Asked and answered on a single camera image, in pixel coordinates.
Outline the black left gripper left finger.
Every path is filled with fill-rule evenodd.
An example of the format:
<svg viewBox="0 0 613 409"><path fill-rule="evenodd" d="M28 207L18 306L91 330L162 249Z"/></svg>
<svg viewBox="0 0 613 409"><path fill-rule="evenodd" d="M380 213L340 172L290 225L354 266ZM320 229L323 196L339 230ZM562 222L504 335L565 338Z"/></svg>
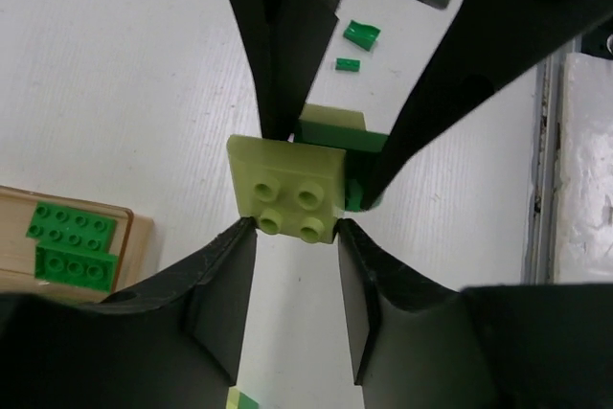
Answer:
<svg viewBox="0 0 613 409"><path fill-rule="evenodd" d="M257 233L243 218L101 302L1 298L5 408L222 408L238 379Z"/></svg>

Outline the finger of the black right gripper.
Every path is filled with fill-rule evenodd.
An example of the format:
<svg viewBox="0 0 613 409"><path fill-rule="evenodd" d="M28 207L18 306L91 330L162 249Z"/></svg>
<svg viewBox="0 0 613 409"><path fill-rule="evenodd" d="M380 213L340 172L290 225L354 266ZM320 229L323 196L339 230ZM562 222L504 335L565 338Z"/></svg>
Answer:
<svg viewBox="0 0 613 409"><path fill-rule="evenodd" d="M464 0L376 158L365 205L431 141L611 14L612 0Z"/></svg>
<svg viewBox="0 0 613 409"><path fill-rule="evenodd" d="M261 135L293 132L329 40L340 0L229 0L256 90Z"/></svg>

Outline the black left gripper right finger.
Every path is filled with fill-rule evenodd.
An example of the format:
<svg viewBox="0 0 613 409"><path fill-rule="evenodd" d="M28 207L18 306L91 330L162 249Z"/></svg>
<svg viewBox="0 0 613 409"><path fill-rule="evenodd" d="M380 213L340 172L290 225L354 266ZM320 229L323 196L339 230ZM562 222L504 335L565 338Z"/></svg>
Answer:
<svg viewBox="0 0 613 409"><path fill-rule="evenodd" d="M608 408L610 284L449 289L337 225L353 379L368 408Z"/></svg>

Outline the dark green 2x4 lego brick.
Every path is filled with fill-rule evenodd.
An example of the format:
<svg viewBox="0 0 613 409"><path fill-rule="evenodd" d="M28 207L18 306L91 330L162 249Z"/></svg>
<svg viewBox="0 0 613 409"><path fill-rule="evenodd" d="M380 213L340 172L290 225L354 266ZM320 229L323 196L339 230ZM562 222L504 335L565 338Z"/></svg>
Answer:
<svg viewBox="0 0 613 409"><path fill-rule="evenodd" d="M109 292L118 257L104 252L40 242L35 247L34 276L50 283Z"/></svg>

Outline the green round lego piece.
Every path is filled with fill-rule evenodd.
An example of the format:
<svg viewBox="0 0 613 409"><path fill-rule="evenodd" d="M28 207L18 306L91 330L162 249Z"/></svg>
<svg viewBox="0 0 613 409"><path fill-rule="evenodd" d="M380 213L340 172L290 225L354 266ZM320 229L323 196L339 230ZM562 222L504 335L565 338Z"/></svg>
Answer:
<svg viewBox="0 0 613 409"><path fill-rule="evenodd" d="M370 208L362 207L364 187L387 139L387 134L366 128L362 112L306 104L295 126L293 142L346 151L345 210L358 213L378 206L382 199L383 194Z"/></svg>

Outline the light green sloped lego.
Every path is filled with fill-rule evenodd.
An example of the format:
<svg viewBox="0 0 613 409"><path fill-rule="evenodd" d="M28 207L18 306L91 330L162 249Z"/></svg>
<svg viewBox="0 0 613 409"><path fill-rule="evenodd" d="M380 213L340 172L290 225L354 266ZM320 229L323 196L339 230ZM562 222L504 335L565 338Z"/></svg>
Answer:
<svg viewBox="0 0 613 409"><path fill-rule="evenodd" d="M227 154L238 213L268 235L331 244L344 211L346 151L232 135Z"/></svg>

